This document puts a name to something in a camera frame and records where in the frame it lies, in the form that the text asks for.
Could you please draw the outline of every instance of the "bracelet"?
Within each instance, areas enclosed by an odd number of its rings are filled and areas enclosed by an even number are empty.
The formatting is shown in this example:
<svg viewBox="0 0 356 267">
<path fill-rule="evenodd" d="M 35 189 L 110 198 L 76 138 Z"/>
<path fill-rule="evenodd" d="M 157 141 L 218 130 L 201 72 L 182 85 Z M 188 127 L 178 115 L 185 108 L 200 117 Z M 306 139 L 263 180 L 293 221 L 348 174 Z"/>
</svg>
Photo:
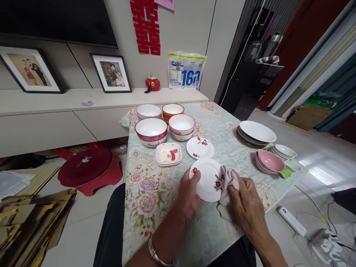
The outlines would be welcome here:
<svg viewBox="0 0 356 267">
<path fill-rule="evenodd" d="M 170 264 L 166 264 L 163 261 L 161 261 L 161 259 L 157 256 L 157 253 L 152 245 L 152 236 L 153 235 L 151 235 L 151 237 L 148 240 L 148 250 L 149 250 L 149 253 L 151 254 L 152 259 L 154 259 L 155 261 L 157 261 L 159 264 L 161 264 L 163 266 L 173 266 L 174 261 L 172 261 Z"/>
</svg>

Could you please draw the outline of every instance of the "package of paper cups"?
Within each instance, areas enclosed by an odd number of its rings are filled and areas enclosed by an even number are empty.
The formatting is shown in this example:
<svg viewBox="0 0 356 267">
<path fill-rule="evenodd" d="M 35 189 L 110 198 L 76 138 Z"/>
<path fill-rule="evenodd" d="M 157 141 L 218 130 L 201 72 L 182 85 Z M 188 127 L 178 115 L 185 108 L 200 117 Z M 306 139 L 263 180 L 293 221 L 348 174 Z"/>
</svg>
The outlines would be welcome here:
<svg viewBox="0 0 356 267">
<path fill-rule="evenodd" d="M 198 89 L 206 56 L 182 51 L 168 52 L 168 76 L 171 89 Z"/>
</svg>

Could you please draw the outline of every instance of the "floral tablecloth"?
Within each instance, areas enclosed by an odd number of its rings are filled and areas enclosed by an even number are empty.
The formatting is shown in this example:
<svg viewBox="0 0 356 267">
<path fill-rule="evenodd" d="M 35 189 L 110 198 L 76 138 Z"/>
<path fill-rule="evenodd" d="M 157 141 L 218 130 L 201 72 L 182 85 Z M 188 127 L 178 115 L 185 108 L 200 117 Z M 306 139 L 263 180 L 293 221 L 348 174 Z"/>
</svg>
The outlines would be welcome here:
<svg viewBox="0 0 356 267">
<path fill-rule="evenodd" d="M 255 165 L 256 150 L 246 147 L 237 139 L 236 128 L 240 124 L 237 118 L 214 102 L 182 105 L 185 114 L 191 115 L 196 121 L 193 137 L 199 136 L 211 141 L 215 148 L 212 159 L 254 180 L 266 211 L 304 173 L 294 172 L 291 178 L 281 179 L 278 175 L 260 172 Z M 138 118 L 135 109 L 120 121 L 123 126 L 129 127 L 123 265 L 148 240 L 170 211 L 177 197 L 179 181 L 195 161 L 185 149 L 186 142 L 176 141 L 168 134 L 166 142 L 180 144 L 183 160 L 171 167 L 158 166 L 155 148 L 144 146 L 137 137 L 134 129 L 136 122 Z M 220 218 L 216 207 L 216 202 L 201 202 L 175 266 L 206 266 L 242 236 L 239 227 Z"/>
</svg>

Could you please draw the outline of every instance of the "tile floor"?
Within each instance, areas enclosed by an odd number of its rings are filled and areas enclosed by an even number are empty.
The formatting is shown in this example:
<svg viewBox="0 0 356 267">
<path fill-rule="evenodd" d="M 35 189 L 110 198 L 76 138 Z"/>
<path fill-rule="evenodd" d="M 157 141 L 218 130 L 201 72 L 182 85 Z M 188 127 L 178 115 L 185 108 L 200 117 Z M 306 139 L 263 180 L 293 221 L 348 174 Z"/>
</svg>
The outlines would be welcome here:
<svg viewBox="0 0 356 267">
<path fill-rule="evenodd" d="M 276 144 L 290 146 L 298 153 L 297 159 L 309 173 L 301 177 L 296 185 L 312 197 L 324 214 L 327 212 L 327 204 L 332 202 L 330 193 L 356 186 L 356 145 L 329 133 L 312 131 L 310 135 L 296 130 L 259 110 L 254 111 L 249 120 L 270 127 L 277 135 Z M 63 163 L 62 159 L 53 159 L 43 167 L 61 166 Z M 47 252 L 43 267 L 92 266 L 106 205 L 117 186 L 103 187 L 92 197 L 85 197 L 78 192 L 59 244 Z M 40 194 L 47 195 L 64 188 L 55 175 Z M 296 187 L 287 193 L 279 205 L 286 207 L 299 220 L 307 229 L 308 236 L 325 226 L 311 200 Z M 297 236 L 275 209 L 267 213 L 266 219 L 290 267 L 324 266 L 311 256 L 306 239 Z M 330 219 L 341 242 L 356 249 L 353 239 L 356 236 L 356 215 L 333 203 L 330 205 Z M 344 248 L 343 258 L 349 266 L 356 266 L 356 253 Z M 257 266 L 262 266 L 258 257 Z"/>
</svg>

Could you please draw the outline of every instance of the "black television screen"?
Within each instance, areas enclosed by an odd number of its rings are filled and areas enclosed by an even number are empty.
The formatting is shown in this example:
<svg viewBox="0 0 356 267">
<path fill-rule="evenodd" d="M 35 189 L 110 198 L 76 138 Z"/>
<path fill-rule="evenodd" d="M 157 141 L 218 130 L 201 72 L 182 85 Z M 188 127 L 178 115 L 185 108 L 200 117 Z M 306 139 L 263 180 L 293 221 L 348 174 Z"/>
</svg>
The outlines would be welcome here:
<svg viewBox="0 0 356 267">
<path fill-rule="evenodd" d="M 117 47 L 103 0 L 3 0 L 0 33 Z"/>
</svg>

